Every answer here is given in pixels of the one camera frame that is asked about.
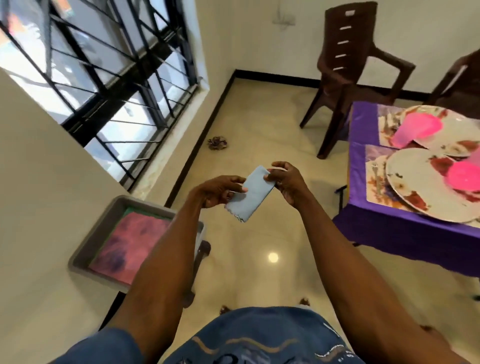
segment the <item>window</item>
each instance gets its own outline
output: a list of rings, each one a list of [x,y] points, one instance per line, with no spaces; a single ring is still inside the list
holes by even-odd
[[[197,89],[180,0],[0,0],[0,67],[127,190]]]

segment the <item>table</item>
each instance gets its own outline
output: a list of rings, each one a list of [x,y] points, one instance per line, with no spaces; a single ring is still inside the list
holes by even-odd
[[[383,105],[354,102],[349,113],[348,203],[333,221],[350,240],[386,253],[438,264],[464,275],[480,277],[480,223],[443,222],[400,207],[371,202],[367,163],[371,153],[393,153],[380,146],[379,109]]]

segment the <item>folded cloth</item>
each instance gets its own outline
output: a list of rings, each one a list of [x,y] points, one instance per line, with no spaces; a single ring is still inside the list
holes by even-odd
[[[275,186],[275,182],[264,180],[264,175],[269,173],[263,166],[255,168],[243,184],[243,187],[247,187],[248,191],[244,194],[235,193],[225,205],[230,214],[241,222],[246,222],[249,219]]]

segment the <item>tiled floor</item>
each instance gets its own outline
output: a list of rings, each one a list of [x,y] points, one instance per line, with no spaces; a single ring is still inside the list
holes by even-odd
[[[175,200],[179,208],[188,191],[221,174],[247,176],[258,165],[287,160],[327,213],[338,209],[334,190],[346,182],[348,144],[339,142],[326,160],[316,158],[331,112],[320,109],[304,130],[299,122],[316,90],[237,79],[208,137],[223,135],[229,147],[211,151],[203,146]],[[415,103],[399,100],[399,106]],[[342,336],[343,331],[316,272],[301,219],[280,193],[272,191],[250,220],[239,223],[221,207],[203,210],[210,256],[198,272],[192,306],[183,313],[173,346],[188,340],[218,315],[220,306],[295,305],[308,297]],[[421,324],[435,326],[466,359],[480,364],[480,303],[478,280],[432,264],[411,261],[359,247],[392,285],[400,300]],[[275,252],[277,263],[268,255]]]

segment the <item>tie-dye pink fabric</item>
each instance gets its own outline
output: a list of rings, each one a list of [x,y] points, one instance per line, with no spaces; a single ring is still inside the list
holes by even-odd
[[[140,265],[169,225],[170,220],[131,212],[118,223],[90,263],[90,269],[131,284]]]

